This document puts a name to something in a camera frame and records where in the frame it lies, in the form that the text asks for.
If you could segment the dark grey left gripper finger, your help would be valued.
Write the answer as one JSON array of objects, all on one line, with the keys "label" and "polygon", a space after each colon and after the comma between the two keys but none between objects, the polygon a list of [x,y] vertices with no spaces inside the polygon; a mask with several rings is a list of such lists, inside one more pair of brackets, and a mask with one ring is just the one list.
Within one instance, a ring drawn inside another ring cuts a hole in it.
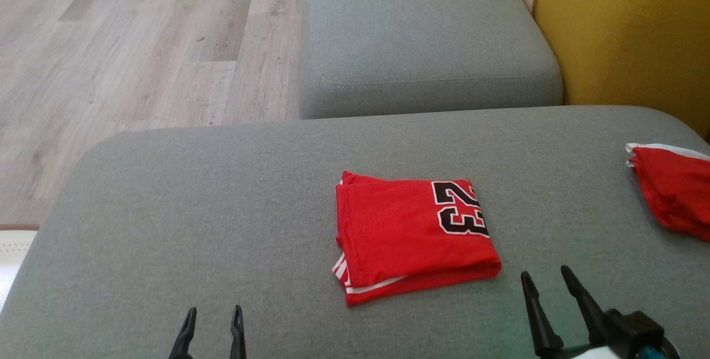
[{"label": "dark grey left gripper finger", "polygon": [[197,309],[192,307],[185,316],[168,359],[193,359],[189,354],[189,346],[194,338],[196,322]]},{"label": "dark grey left gripper finger", "polygon": [[229,359],[247,359],[244,320],[240,305],[234,306],[230,330],[233,336]]}]

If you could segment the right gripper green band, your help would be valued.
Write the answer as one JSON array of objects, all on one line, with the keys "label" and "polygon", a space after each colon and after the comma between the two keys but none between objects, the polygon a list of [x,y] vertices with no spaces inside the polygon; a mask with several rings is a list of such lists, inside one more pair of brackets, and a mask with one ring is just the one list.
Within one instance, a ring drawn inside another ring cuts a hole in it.
[{"label": "right gripper green band", "polygon": [[561,265],[560,271],[583,316],[590,344],[564,348],[562,339],[548,321],[533,279],[523,271],[520,280],[535,356],[539,359],[616,359],[616,353],[606,344],[605,313],[568,266]]}]

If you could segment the red shorts with white stripes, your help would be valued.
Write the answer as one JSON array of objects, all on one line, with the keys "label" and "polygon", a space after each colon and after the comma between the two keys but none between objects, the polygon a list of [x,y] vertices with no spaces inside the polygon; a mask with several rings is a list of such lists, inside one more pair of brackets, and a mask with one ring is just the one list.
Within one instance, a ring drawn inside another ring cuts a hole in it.
[{"label": "red shorts with white stripes", "polygon": [[666,144],[628,143],[626,162],[655,219],[710,242],[710,156]]}]

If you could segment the red basketball jersey number 23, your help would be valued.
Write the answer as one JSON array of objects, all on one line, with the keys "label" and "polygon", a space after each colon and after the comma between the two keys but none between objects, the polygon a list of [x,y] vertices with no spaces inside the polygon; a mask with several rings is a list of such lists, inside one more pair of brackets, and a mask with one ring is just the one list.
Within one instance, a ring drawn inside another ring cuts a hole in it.
[{"label": "red basketball jersey number 23", "polygon": [[491,280],[502,263],[470,180],[386,180],[342,173],[336,186],[339,260],[348,307]]}]

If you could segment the grey sofa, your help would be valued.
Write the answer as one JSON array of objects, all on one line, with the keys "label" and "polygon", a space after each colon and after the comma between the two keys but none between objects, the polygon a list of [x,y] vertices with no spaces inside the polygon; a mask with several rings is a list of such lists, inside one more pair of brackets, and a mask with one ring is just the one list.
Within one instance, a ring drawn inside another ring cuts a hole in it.
[{"label": "grey sofa", "polygon": [[[191,307],[195,359],[533,357],[520,273],[566,346],[587,333],[560,266],[604,308],[640,310],[683,359],[710,359],[710,244],[657,224],[627,143],[710,155],[644,107],[556,106],[160,129],[84,154],[0,313],[0,359],[167,359]],[[469,179],[503,263],[495,280],[349,309],[335,186]]]}]

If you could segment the yellow sofa back cushion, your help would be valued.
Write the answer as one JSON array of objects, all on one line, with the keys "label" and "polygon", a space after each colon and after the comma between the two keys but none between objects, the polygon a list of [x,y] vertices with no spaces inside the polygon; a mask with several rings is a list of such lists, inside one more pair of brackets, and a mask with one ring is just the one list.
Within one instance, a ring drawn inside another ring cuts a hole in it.
[{"label": "yellow sofa back cushion", "polygon": [[634,105],[710,136],[710,0],[535,0],[568,105]]}]

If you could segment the small grey sofa seat cushion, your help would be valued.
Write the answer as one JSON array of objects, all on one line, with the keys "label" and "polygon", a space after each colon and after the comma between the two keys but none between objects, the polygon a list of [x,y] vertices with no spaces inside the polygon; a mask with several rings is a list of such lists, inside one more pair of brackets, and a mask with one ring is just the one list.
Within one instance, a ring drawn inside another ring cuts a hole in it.
[{"label": "small grey sofa seat cushion", "polygon": [[302,119],[563,103],[522,0],[303,2]]}]

